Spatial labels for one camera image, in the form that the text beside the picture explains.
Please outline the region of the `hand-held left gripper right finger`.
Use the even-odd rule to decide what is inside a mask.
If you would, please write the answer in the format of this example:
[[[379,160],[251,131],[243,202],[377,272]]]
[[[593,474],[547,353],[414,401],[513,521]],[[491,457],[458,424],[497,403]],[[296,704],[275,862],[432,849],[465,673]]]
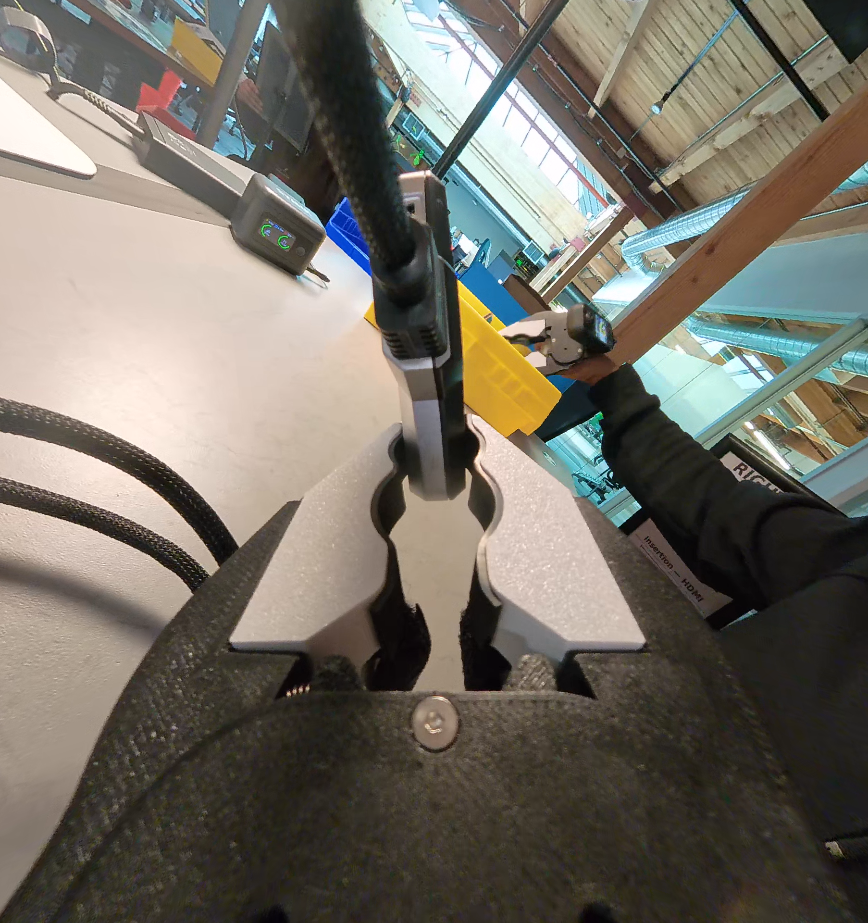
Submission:
[[[483,529],[466,625],[515,665],[541,654],[636,652],[645,636],[574,494],[480,417],[469,506]]]

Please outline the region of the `yellow plastic bin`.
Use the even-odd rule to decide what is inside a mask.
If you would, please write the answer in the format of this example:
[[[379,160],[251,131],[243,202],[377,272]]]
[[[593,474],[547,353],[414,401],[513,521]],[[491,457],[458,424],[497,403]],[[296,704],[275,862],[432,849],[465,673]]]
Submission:
[[[365,317],[382,333],[383,351],[400,389],[405,441],[412,445],[417,440],[414,398],[427,401],[428,410],[436,411],[438,400],[447,395],[438,390],[431,375],[446,346],[437,338],[423,343],[420,334],[409,332],[407,320],[397,316],[376,274],[372,285],[374,301]],[[501,335],[504,324],[493,303],[475,295],[462,280],[456,290],[459,325],[454,330],[462,340],[465,405],[504,437],[514,432],[532,434],[558,403],[558,389]]]

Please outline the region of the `black hdmi switch box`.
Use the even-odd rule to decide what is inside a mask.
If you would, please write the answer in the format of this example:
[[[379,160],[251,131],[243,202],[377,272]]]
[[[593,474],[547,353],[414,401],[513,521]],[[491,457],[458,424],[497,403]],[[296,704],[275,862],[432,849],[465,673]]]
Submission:
[[[458,282],[443,258],[447,196],[429,171],[398,182],[417,250],[404,270],[374,271],[375,317],[400,389],[409,485],[423,499],[447,500],[464,488],[467,449]]]

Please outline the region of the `blue plastic bin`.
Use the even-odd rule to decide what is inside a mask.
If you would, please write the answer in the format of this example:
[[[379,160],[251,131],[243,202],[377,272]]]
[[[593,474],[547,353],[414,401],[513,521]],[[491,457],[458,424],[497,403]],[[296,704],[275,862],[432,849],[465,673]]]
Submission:
[[[332,217],[325,225],[326,237],[352,260],[362,271],[371,276],[370,248],[364,239],[357,219],[347,198],[335,207]]]

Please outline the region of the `person's right forearm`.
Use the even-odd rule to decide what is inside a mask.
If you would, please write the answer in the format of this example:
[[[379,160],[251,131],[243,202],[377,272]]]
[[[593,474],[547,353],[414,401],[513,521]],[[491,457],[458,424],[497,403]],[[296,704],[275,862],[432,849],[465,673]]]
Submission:
[[[616,479],[704,583],[756,609],[816,591],[812,612],[868,615],[868,516],[736,480],[627,363],[590,388]]]

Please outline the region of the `blue partition panel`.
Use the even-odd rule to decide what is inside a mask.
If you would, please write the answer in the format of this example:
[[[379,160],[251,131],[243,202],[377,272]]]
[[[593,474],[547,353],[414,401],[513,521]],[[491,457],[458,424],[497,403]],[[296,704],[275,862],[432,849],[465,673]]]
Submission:
[[[474,262],[460,276],[471,292],[504,326],[550,310],[549,304],[515,270],[512,256],[501,251],[488,266]]]

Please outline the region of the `black metal pole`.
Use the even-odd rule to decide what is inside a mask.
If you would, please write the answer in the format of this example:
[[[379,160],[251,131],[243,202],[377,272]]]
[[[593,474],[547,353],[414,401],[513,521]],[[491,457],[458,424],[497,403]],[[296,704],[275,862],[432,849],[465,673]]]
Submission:
[[[523,33],[519,43],[510,57],[492,78],[484,94],[479,98],[473,110],[465,118],[451,143],[444,150],[433,167],[433,174],[443,179],[456,163],[462,151],[473,138],[476,131],[484,124],[497,100],[516,78],[521,68],[527,63],[533,50],[546,36],[555,20],[562,13],[567,1],[549,1],[543,7],[533,24]]]

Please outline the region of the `dark grey power bank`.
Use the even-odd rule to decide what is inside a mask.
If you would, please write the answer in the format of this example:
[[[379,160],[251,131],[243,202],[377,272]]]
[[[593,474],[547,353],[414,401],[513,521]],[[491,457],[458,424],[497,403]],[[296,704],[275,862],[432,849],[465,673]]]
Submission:
[[[241,247],[276,267],[301,276],[326,239],[325,227],[302,197],[273,176],[254,174],[230,219]]]

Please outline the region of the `person's black clothed torso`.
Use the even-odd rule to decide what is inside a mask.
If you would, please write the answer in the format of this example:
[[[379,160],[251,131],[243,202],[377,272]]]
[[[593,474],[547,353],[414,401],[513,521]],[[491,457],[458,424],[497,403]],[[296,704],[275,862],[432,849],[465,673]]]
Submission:
[[[750,497],[698,547],[755,615],[720,634],[828,852],[868,862],[868,516]]]

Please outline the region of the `black power adapter brick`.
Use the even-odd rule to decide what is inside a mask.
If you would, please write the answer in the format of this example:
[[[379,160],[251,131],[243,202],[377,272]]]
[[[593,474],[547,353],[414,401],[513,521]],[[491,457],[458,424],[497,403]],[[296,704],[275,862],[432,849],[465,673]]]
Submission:
[[[199,148],[148,112],[139,113],[133,148],[146,170],[231,219],[247,183],[227,161]]]

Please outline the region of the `grey metal pole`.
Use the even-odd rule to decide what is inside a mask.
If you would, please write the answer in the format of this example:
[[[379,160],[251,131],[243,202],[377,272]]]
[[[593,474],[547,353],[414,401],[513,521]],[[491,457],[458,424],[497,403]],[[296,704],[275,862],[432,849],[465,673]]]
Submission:
[[[204,148],[213,149],[217,141],[268,5],[268,1],[236,2],[234,28],[196,130],[197,144]]]

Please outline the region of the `red plastic bin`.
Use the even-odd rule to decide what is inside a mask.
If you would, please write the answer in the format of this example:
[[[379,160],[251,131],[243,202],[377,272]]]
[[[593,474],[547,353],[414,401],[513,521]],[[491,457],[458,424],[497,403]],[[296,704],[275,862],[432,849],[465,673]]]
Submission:
[[[155,87],[141,83],[135,112],[148,112],[159,118],[167,112],[182,83],[181,75],[172,70],[165,70],[159,84]]]

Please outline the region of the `small yellow bin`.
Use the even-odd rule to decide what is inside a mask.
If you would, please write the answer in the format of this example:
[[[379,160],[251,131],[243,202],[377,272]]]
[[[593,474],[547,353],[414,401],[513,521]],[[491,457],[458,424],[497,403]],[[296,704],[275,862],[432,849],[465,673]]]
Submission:
[[[206,25],[176,18],[169,52],[205,85],[216,83],[225,49]]]

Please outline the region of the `grey black round device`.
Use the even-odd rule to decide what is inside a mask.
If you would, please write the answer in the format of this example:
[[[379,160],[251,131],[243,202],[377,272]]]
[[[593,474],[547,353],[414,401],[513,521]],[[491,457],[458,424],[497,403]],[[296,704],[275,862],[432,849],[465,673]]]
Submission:
[[[57,50],[48,27],[18,6],[0,7],[0,48],[12,62],[52,82],[58,79]]]

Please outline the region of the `silver ventilation duct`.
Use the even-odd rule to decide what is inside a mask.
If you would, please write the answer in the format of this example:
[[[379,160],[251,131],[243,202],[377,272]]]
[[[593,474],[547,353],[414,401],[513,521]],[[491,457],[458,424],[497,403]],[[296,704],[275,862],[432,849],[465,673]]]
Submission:
[[[801,360],[823,342],[823,338],[816,339],[783,331],[717,324],[697,317],[687,318],[683,325],[701,339],[722,342],[750,352],[762,352],[790,362]],[[832,368],[852,375],[868,377],[868,342],[862,342],[857,348],[844,352],[832,363]]]
[[[661,225],[627,237],[620,245],[623,259],[633,271],[649,277],[657,275],[658,271],[653,269],[645,258],[647,252],[705,234],[731,211],[753,186],[753,184],[748,184],[721,199],[684,212]],[[868,161],[835,188],[832,194],[840,194],[862,187],[868,187]]]

